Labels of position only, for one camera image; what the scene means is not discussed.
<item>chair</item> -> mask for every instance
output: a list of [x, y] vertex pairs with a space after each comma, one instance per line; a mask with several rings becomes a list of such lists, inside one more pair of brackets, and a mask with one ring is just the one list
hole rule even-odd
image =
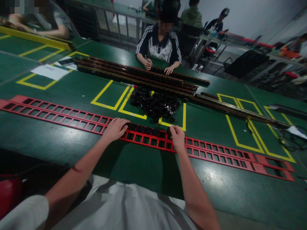
[[209, 61], [211, 60], [211, 58], [213, 57], [214, 54], [216, 54], [216, 51], [218, 49], [219, 45], [216, 42], [210, 42], [209, 45], [205, 48], [205, 52], [202, 55], [202, 58], [207, 58], [204, 67], [202, 68], [201, 71], [203, 71], [206, 66], [208, 65]]
[[100, 42], [99, 23], [94, 8], [86, 8], [73, 2], [67, 2], [66, 10], [81, 37]]
[[224, 61], [223, 66], [222, 66], [222, 67], [224, 67], [223, 72], [241, 79], [245, 75], [247, 75], [249, 72], [251, 72], [253, 69], [258, 67], [262, 63], [268, 61], [269, 59], [270, 59], [269, 56], [257, 53], [253, 50], [249, 50], [249, 51], [245, 52], [242, 56], [237, 58], [234, 62], [232, 61], [232, 59], [230, 57], [227, 58], [226, 61]]
[[189, 56], [203, 28], [181, 23], [177, 32], [179, 48], [182, 56]]

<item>wall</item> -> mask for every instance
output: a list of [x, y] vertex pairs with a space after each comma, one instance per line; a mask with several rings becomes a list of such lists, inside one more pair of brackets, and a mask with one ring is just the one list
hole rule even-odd
[[[114, 1], [136, 8], [142, 4], [142, 0]], [[179, 15], [185, 8], [189, 7], [189, 0], [181, 0], [180, 3]], [[306, 6], [306, 0], [200, 0], [199, 11], [202, 13], [203, 24], [205, 24], [206, 21], [210, 22], [217, 18], [220, 12], [228, 7], [230, 13], [224, 19], [224, 29], [228, 28], [231, 33], [251, 39], [263, 35], [261, 41], [272, 44], [276, 41], [276, 39], [272, 40], [272, 37], [276, 34], [281, 35], [280, 30], [283, 30], [291, 19]], [[296, 22], [296, 24], [303, 23], [301, 19], [298, 21], [300, 22]]]

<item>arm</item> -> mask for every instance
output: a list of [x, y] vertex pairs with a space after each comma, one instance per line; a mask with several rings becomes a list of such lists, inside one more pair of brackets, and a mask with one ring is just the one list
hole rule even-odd
[[146, 3], [146, 4], [143, 6], [143, 10], [145, 10], [145, 11], [149, 11], [149, 9], [148, 9], [148, 5], [149, 5], [149, 3], [150, 3], [150, 2]]
[[136, 49], [136, 56], [137, 59], [145, 66], [147, 70], [150, 70], [153, 63], [150, 59], [145, 59], [144, 57], [147, 54], [148, 50], [148, 40], [151, 36], [151, 31], [152, 31], [153, 26], [148, 26], [140, 39], [140, 41], [137, 44], [137, 49]]
[[178, 126], [170, 127], [177, 151], [183, 194], [189, 217], [201, 229], [221, 229], [216, 212], [185, 150], [185, 133]]
[[69, 39], [69, 29], [64, 25], [58, 25], [57, 30], [39, 31], [37, 33], [45, 36]]
[[165, 68], [164, 72], [166, 72], [166, 75], [170, 75], [174, 69], [178, 68], [180, 66], [179, 61], [175, 61], [174, 64], [172, 64], [170, 67]]
[[145, 69], [150, 70], [151, 67], [153, 66], [152, 61], [149, 58], [145, 59], [141, 53], [137, 54], [137, 58], [145, 66]]
[[127, 130], [126, 119], [115, 118], [101, 139], [45, 195], [49, 203], [46, 229], [58, 223], [84, 187], [107, 146]]
[[214, 20], [212, 20], [205, 28], [205, 30], [211, 29], [211, 27], [214, 25]]
[[21, 28], [27, 32], [32, 32], [34, 33], [34, 30], [31, 28], [27, 27], [25, 24], [25, 21], [22, 17], [21, 14], [10, 14], [9, 15], [9, 20], [11, 23], [13, 23], [17, 28]]
[[172, 43], [172, 53], [170, 55], [169, 62], [173, 64], [170, 67], [165, 68], [164, 72], [166, 75], [171, 74], [174, 71], [174, 69], [178, 68], [181, 64], [181, 59], [182, 59], [177, 35], [175, 35], [174, 39], [171, 39], [171, 43]]

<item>grey shirt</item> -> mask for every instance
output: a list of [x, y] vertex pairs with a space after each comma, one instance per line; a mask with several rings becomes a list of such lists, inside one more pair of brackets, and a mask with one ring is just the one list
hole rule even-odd
[[42, 14], [23, 14], [22, 16], [27, 23], [42, 26], [47, 30], [56, 30], [59, 25], [64, 25], [71, 35], [80, 37], [66, 13], [53, 1], [49, 2], [49, 11], [44, 16]]

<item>metal frame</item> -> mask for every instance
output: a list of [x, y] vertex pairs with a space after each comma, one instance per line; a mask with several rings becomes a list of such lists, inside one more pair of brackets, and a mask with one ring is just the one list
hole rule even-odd
[[224, 64], [226, 63], [226, 61], [228, 61], [228, 59], [230, 59], [231, 60], [231, 64], [233, 63], [233, 60], [232, 60], [232, 58], [231, 57], [229, 57], [229, 58], [227, 58], [224, 62], [223, 62], [223, 66], [221, 66], [218, 70], [216, 70], [214, 73], [213, 73], [213, 75], [217, 72], [217, 71], [219, 71], [221, 68], [223, 68], [224, 67]]
[[[99, 135], [103, 135], [108, 124], [112, 121], [112, 118], [102, 115], [88, 113], [21, 95], [18, 95], [9, 101], [0, 100], [0, 110]], [[130, 125], [129, 129], [120, 139], [176, 153], [170, 134], [165, 131], [159, 131], [157, 134], [153, 133], [153, 131], [155, 130], [144, 126], [134, 125], [132, 127], [132, 125]], [[294, 170], [290, 163], [285, 161], [189, 137], [185, 138], [185, 148], [188, 156], [192, 158], [239, 168], [283, 180], [294, 181], [290, 173]], [[277, 166], [271, 165], [268, 160], [275, 161]], [[275, 175], [269, 174], [265, 168], [273, 170]]]
[[103, 10], [104, 15], [105, 15], [105, 19], [106, 19], [107, 28], [108, 28], [108, 34], [111, 34], [110, 33], [111, 31], [110, 31], [109, 23], [108, 23], [108, 20], [107, 20], [106, 11], [116, 14], [117, 28], [118, 28], [118, 39], [115, 38], [115, 39], [112, 39], [112, 41], [118, 41], [120, 46], [122, 46], [122, 44], [128, 44], [128, 45], [136, 45], [136, 44], [130, 44], [130, 43], [127, 43], [127, 42], [123, 42], [122, 35], [120, 33], [120, 25], [119, 25], [118, 15], [122, 15], [122, 16], [126, 17], [126, 27], [127, 27], [128, 41], [130, 40], [129, 32], [128, 32], [128, 17], [134, 18], [136, 20], [136, 24], [137, 24], [137, 36], [136, 36], [137, 37], [137, 43], [140, 40], [140, 27], [139, 27], [140, 22], [142, 21], [142, 24], [144, 24], [143, 22], [148, 23], [148, 24], [152, 24], [152, 25], [156, 24], [155, 20], [150, 19], [150, 18], [141, 17], [141, 15], [140, 15], [140, 17], [134, 17], [132, 15], [128, 15], [128, 14], [124, 14], [124, 13], [119, 13], [119, 12], [117, 12], [115, 10], [112, 10], [112, 9], [106, 9], [106, 8], [98, 6], [98, 5], [91, 5], [91, 4], [87, 4], [87, 3], [84, 3], [84, 2], [78, 1], [78, 0], [74, 0], [74, 1], [77, 2], [77, 3], [83, 4], [83, 5], [89, 6], [89, 7], [94, 7], [96, 9]]

